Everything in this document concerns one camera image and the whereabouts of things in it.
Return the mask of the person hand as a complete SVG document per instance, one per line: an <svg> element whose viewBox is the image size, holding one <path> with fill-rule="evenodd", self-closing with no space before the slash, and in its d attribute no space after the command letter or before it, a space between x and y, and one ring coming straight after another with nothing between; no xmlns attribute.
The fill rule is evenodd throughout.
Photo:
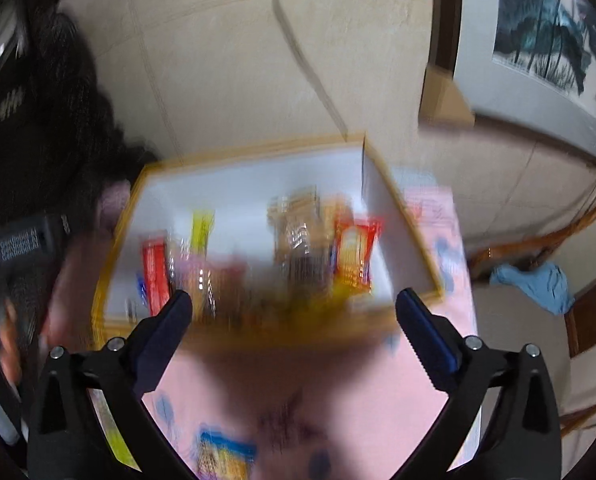
<svg viewBox="0 0 596 480"><path fill-rule="evenodd" d="M10 385L21 380L20 352L17 346L17 313L9 298L5 300L5 315L0 323L0 367Z"/></svg>

